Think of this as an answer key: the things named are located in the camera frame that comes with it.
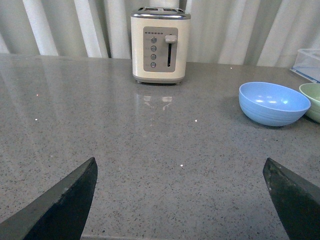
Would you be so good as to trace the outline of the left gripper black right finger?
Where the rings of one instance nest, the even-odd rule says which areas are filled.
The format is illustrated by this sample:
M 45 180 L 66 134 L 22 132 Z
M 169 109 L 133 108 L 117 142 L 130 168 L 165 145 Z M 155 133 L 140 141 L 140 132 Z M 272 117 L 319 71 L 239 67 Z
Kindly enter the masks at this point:
M 320 188 L 272 158 L 263 177 L 278 217 L 291 240 L 320 238 Z

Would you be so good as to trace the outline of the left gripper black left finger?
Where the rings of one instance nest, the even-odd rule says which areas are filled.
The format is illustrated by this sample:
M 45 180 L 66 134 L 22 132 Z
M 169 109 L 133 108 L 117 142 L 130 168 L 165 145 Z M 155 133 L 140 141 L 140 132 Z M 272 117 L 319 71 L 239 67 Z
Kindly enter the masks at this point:
M 91 157 L 0 224 L 2 240 L 79 240 L 92 205 L 98 166 Z

